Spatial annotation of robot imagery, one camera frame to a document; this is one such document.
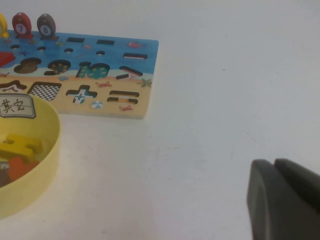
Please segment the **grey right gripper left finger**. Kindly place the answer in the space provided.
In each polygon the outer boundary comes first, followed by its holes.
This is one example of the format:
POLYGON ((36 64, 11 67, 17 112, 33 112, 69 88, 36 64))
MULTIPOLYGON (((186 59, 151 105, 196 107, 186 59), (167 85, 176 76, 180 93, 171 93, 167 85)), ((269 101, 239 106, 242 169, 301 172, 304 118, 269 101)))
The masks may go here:
POLYGON ((254 240, 318 240, 320 200, 304 200, 264 159, 253 160, 247 207, 254 240))

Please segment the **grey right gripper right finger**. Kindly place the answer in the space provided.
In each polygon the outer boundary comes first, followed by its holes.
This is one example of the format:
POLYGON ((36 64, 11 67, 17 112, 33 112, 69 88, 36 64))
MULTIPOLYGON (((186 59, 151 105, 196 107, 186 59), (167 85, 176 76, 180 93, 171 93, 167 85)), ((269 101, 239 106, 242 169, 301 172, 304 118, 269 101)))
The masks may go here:
POLYGON ((319 174, 285 158, 277 158, 274 166, 304 200, 320 199, 319 174))

